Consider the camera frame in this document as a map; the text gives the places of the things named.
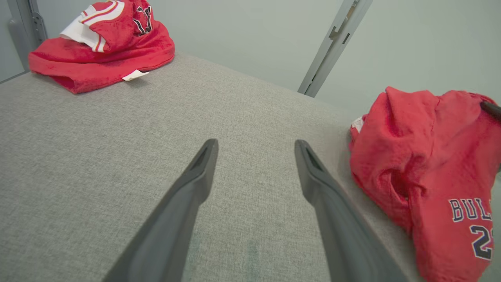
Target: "number 23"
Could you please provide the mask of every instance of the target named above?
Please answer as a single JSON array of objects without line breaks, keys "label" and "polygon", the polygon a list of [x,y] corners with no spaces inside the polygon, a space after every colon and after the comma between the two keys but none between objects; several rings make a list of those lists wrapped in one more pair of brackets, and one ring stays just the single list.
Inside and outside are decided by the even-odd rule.
[{"label": "number 23", "polygon": [[470,231],[472,234],[481,234],[482,237],[475,240],[471,245],[473,246],[473,252],[475,256],[481,259],[490,260],[492,258],[492,248],[486,247],[491,242],[492,229],[487,230],[487,228],[480,225],[472,225],[470,226]]}]

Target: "white trim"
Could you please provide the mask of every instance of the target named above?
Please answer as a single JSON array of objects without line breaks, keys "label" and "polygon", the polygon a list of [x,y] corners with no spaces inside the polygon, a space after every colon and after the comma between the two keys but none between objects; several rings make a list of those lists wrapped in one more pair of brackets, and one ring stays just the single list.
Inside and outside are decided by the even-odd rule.
[{"label": "white trim", "polygon": [[362,119],[362,117],[359,117],[351,123],[351,126],[354,127],[358,131],[358,133],[360,133],[362,127],[364,126],[364,120]]},{"label": "white trim", "polygon": [[86,25],[81,24],[81,19],[81,15],[74,19],[69,26],[61,31],[60,36],[65,39],[84,43],[94,50],[99,41],[99,34],[90,30]]},{"label": "white trim", "polygon": [[96,8],[94,8],[94,6],[92,6],[92,5],[89,5],[89,7],[87,9],[85,9],[83,12],[81,12],[80,15],[84,18],[84,17],[87,17],[88,15],[92,15],[95,12],[96,12]]},{"label": "white trim", "polygon": [[141,77],[143,75],[147,75],[148,73],[149,72],[141,72],[139,70],[135,70],[135,71],[129,73],[128,75],[122,77],[122,79],[125,81],[131,81],[131,80],[136,79],[138,77]]},{"label": "white trim", "polygon": [[89,26],[91,26],[97,22],[100,22],[100,21],[110,21],[110,20],[116,19],[117,17],[119,17],[122,14],[124,7],[125,7],[125,3],[120,2],[120,1],[112,1],[112,2],[113,2],[113,4],[111,4],[106,9],[101,10],[101,11],[97,11],[97,13],[102,14],[102,15],[94,17],[94,15],[95,15],[95,13],[94,13],[94,15],[89,15],[88,17],[83,18],[82,20],[80,20],[80,22],[89,27]]},{"label": "white trim", "polygon": [[97,52],[104,53],[104,45],[105,44],[106,44],[106,40],[104,39],[104,37],[101,36],[101,42],[97,48]]}]

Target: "basketball jersey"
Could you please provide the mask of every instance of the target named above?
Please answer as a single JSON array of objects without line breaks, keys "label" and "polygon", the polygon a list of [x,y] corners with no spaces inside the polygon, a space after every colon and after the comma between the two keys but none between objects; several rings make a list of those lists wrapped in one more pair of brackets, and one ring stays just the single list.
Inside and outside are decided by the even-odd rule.
[{"label": "basketball jersey", "polygon": [[30,69],[72,93],[122,81],[172,61],[174,42],[146,0],[98,2],[29,54]]},{"label": "basketball jersey", "polygon": [[388,87],[350,128],[355,182],[412,237],[427,281],[477,281],[493,256],[501,123],[484,100]]}]

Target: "black lettering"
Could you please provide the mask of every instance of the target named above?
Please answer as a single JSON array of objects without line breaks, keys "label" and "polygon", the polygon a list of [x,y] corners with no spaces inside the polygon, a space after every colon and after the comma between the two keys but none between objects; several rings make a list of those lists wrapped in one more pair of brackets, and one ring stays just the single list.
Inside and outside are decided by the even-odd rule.
[{"label": "black lettering", "polygon": [[449,200],[450,206],[452,207],[452,220],[454,222],[459,222],[463,220],[463,208],[458,200]]},{"label": "black lettering", "polygon": [[490,213],[485,214],[485,210],[483,209],[483,206],[482,206],[482,199],[475,198],[475,201],[478,204],[478,208],[480,209],[480,214],[481,214],[482,219],[492,221],[492,216],[490,215]]},{"label": "black lettering", "polygon": [[486,247],[490,243],[490,236],[487,228],[479,225],[472,225],[470,226],[470,231],[472,232],[472,234],[482,233],[482,237],[479,237],[472,243],[475,256],[478,258],[490,260],[492,258],[492,248]]},{"label": "black lettering", "polygon": [[472,199],[461,199],[461,202],[463,202],[464,209],[466,210],[466,216],[468,219],[477,219],[478,215],[476,214],[476,209],[475,206],[473,205],[473,200]]},{"label": "black lettering", "polygon": [[141,24],[140,21],[138,21],[136,19],[132,19],[136,23],[139,31],[141,32],[141,34],[139,35],[139,36],[141,36],[141,35],[145,35],[151,31],[151,6],[148,6],[148,8],[146,8],[146,9],[143,9],[143,7],[137,7],[137,11],[142,12],[145,19],[146,19],[146,27],[145,28],[143,27],[143,25]]}]

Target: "couch cushion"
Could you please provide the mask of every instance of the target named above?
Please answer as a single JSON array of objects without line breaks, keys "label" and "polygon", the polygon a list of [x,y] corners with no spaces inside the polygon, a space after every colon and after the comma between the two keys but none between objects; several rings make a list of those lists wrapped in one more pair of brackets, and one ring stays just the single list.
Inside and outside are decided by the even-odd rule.
[{"label": "couch cushion", "polygon": [[351,180],[342,111],[207,61],[73,95],[0,85],[0,280],[98,281],[208,138],[219,157],[184,281],[326,281],[294,141],[305,139],[411,279],[402,230]]}]

